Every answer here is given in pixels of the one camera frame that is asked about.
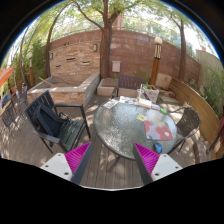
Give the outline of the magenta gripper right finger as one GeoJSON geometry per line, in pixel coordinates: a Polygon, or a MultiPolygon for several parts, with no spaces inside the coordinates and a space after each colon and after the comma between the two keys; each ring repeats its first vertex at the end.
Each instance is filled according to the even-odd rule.
{"type": "Polygon", "coordinates": [[[133,144],[133,154],[144,185],[182,169],[168,154],[157,154],[137,143],[133,144]]]}

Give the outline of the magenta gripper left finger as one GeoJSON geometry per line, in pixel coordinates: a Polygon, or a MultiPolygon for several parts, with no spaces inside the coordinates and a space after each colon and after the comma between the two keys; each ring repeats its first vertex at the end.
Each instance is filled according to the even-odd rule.
{"type": "Polygon", "coordinates": [[[66,154],[57,153],[41,169],[79,185],[91,154],[92,144],[88,142],[66,154]]]}

